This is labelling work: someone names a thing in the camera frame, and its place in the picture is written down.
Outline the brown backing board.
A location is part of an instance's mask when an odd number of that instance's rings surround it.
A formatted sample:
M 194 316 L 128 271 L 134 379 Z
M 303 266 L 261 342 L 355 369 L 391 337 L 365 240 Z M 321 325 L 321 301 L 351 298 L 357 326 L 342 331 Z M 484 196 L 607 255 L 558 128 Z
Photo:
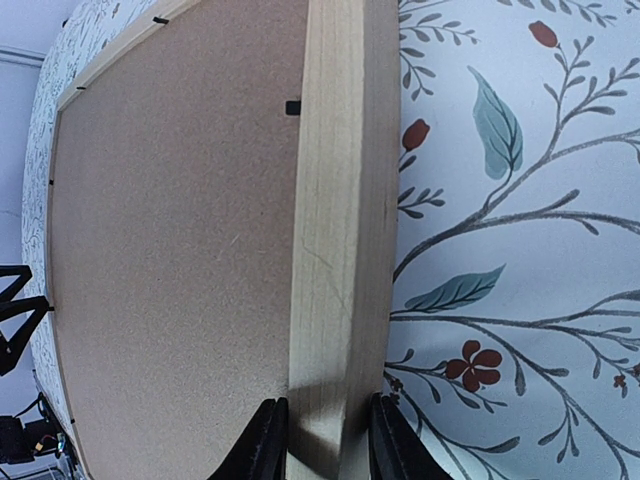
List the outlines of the brown backing board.
M 62 113 L 50 263 L 95 479 L 204 479 L 288 383 L 303 1 L 203 1 Z

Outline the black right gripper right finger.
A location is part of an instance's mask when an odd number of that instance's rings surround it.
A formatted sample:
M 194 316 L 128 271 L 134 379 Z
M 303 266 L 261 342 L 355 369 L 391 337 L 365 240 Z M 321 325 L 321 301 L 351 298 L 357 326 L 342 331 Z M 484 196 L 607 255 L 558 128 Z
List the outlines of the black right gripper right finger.
M 381 393 L 370 401 L 369 467 L 373 480 L 452 480 L 391 398 Z

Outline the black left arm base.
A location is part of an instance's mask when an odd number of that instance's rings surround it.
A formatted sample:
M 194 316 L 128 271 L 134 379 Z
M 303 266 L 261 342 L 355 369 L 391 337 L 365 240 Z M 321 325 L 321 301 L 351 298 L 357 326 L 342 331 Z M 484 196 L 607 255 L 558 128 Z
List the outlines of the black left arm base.
M 24 423 L 22 416 L 36 408 L 36 399 L 22 412 L 17 415 L 1 416 L 1 463 L 2 464 L 23 464 L 33 462 L 40 456 L 38 450 L 42 448 L 38 445 L 42 436 L 42 417 L 34 421 Z

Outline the light wooden picture frame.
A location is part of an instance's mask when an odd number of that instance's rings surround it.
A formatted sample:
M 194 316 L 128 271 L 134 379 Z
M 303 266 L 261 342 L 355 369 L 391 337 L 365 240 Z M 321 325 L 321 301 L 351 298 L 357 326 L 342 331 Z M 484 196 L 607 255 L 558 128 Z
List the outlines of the light wooden picture frame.
M 101 74 L 203 1 L 159 1 L 98 54 L 56 104 L 47 212 L 60 118 Z M 291 479 L 368 477 L 367 410 L 382 382 L 396 235 L 400 130 L 398 13 L 391 1 L 307 5 L 299 121 L 288 383 Z

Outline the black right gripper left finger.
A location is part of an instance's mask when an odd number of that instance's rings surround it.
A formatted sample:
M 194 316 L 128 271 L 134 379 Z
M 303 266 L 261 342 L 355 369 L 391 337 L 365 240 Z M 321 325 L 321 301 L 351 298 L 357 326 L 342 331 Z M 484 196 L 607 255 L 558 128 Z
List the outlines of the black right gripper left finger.
M 289 408 L 285 397 L 266 399 L 210 480 L 282 480 L 286 477 Z

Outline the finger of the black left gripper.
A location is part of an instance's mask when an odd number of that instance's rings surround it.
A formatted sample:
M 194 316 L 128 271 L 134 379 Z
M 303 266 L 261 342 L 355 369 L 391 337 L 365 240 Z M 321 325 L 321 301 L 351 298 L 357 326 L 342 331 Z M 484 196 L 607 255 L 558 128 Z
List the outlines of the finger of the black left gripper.
M 31 307 L 32 298 L 16 299 L 17 294 L 32 278 L 31 268 L 28 265 L 2 265 L 1 277 L 14 277 L 14 280 L 1 291 L 1 309 L 9 307 Z
M 1 375 L 10 373 L 19 363 L 27 344 L 44 316 L 50 311 L 45 296 L 36 296 L 1 303 L 1 321 L 29 313 L 24 323 L 6 339 L 1 336 Z

